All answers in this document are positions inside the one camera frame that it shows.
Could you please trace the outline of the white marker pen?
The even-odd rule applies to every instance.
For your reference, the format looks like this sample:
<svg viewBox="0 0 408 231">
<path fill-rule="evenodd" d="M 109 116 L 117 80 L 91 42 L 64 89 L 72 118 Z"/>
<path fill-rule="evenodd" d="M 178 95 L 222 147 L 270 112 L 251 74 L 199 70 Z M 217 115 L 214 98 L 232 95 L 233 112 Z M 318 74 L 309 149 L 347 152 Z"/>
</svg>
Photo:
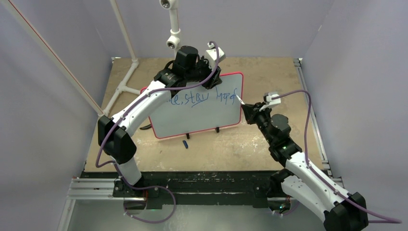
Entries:
<svg viewBox="0 0 408 231">
<path fill-rule="evenodd" d="M 240 102 L 241 105 L 245 105 L 243 100 L 238 95 L 235 95 L 235 97 L 237 98 L 237 100 Z"/>
</svg>

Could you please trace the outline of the red framed whiteboard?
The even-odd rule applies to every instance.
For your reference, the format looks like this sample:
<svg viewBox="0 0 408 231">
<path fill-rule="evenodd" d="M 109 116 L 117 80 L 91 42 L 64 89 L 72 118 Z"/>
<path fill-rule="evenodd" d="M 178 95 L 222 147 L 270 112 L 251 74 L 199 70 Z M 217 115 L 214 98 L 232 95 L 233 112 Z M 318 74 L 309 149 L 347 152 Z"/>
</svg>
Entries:
<svg viewBox="0 0 408 231">
<path fill-rule="evenodd" d="M 143 123 L 151 125 L 157 139 L 235 126 L 241 122 L 244 75 L 222 74 L 221 84 L 182 90 L 158 107 Z"/>
</svg>

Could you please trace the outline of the blue marker cap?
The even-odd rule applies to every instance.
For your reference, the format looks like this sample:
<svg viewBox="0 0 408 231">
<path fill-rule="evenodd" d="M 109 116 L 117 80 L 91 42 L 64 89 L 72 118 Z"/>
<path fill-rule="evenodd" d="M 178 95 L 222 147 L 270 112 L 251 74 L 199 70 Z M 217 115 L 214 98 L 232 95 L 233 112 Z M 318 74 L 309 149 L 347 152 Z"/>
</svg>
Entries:
<svg viewBox="0 0 408 231">
<path fill-rule="evenodd" d="M 183 142 L 184 147 L 185 147 L 186 149 L 188 149 L 187 141 L 186 141 L 186 140 L 183 140 L 182 142 Z"/>
</svg>

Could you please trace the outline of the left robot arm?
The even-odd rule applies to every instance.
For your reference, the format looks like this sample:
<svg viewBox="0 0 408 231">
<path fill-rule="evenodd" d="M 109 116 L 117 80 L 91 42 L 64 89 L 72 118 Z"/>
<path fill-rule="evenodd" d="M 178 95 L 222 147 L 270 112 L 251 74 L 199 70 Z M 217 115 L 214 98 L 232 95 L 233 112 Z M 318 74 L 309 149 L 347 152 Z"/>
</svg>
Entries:
<svg viewBox="0 0 408 231">
<path fill-rule="evenodd" d="M 182 90 L 195 87 L 212 89 L 222 81 L 219 63 L 226 58 L 224 51 L 211 41 L 200 56 L 192 46 L 182 46 L 174 60 L 169 61 L 154 76 L 149 86 L 128 106 L 115 115 L 103 115 L 97 122 L 98 151 L 96 167 L 102 167 L 100 157 L 106 153 L 132 197 L 143 192 L 143 176 L 134 155 L 137 147 L 132 139 L 136 130 L 157 108 L 170 101 Z"/>
</svg>

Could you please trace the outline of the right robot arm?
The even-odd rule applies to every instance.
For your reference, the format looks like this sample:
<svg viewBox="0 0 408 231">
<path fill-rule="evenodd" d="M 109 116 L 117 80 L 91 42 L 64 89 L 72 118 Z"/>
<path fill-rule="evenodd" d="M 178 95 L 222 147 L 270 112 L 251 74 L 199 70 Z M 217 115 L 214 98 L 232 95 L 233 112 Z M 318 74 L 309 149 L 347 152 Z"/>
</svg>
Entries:
<svg viewBox="0 0 408 231">
<path fill-rule="evenodd" d="M 247 124 L 258 127 L 270 155 L 284 167 L 272 175 L 270 193 L 293 197 L 313 212 L 327 231 L 360 231 L 368 226 L 365 198 L 339 186 L 306 157 L 290 137 L 286 116 L 271 115 L 265 103 L 242 104 L 241 108 Z"/>
</svg>

